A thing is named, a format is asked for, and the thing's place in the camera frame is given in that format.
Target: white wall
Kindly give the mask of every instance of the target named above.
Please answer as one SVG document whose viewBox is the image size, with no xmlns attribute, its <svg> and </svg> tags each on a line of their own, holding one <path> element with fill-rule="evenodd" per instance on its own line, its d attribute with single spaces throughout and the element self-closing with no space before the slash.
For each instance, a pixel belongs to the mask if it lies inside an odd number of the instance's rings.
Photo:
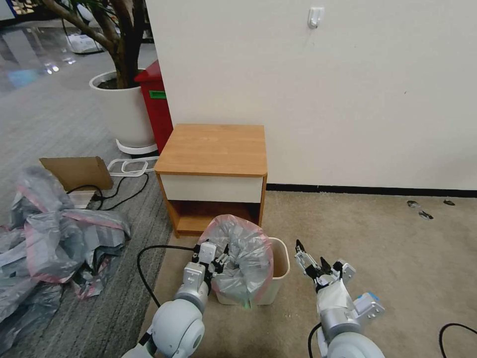
<svg viewBox="0 0 477 358">
<path fill-rule="evenodd" d="M 174 124 L 264 124 L 268 182 L 477 189 L 476 1 L 148 10 Z"/>
</svg>

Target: pile of plastic bags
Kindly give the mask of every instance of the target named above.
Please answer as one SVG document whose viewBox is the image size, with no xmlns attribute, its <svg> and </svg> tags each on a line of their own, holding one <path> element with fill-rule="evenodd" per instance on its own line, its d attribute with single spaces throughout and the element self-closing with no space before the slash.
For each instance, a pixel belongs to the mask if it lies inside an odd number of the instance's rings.
<svg viewBox="0 0 477 358">
<path fill-rule="evenodd" d="M 42 167 L 24 169 L 10 224 L 0 227 L 0 355 L 49 322 L 70 282 L 79 298 L 98 295 L 130 236 L 116 212 L 74 209 Z"/>
</svg>

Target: white trash bin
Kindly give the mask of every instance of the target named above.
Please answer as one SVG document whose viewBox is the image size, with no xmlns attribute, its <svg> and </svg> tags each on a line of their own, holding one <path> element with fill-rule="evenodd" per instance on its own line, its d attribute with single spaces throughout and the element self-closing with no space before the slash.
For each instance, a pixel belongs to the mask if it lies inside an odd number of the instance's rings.
<svg viewBox="0 0 477 358">
<path fill-rule="evenodd" d="M 290 258 L 288 257 L 288 250 L 283 241 L 277 238 L 269 238 L 272 242 L 273 251 L 273 278 L 267 290 L 263 294 L 259 305 L 272 304 L 277 296 L 278 291 L 283 283 L 283 279 L 290 272 Z M 235 305 L 238 304 L 231 299 L 228 299 L 217 293 L 217 299 L 221 304 Z"/>
</svg>

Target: white planter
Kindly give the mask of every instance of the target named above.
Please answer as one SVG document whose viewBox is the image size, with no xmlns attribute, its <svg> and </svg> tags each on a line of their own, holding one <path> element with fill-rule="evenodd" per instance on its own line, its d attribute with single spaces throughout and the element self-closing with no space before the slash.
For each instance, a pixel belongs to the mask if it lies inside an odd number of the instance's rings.
<svg viewBox="0 0 477 358">
<path fill-rule="evenodd" d="M 93 77 L 89 86 L 97 93 L 106 126 L 116 137 L 118 148 L 128 154 L 145 154 L 156 150 L 153 130 L 141 93 L 131 89 L 100 89 L 101 82 L 116 78 L 116 71 Z"/>
</svg>

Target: reflective floor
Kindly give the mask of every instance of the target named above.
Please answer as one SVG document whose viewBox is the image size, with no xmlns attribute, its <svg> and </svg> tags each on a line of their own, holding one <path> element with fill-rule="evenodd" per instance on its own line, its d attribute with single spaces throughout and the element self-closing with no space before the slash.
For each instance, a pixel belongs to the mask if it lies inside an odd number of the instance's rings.
<svg viewBox="0 0 477 358">
<path fill-rule="evenodd" d="M 0 97 L 42 76 L 54 76 L 83 56 L 71 52 L 63 28 L 35 24 L 39 26 L 0 29 Z"/>
</svg>

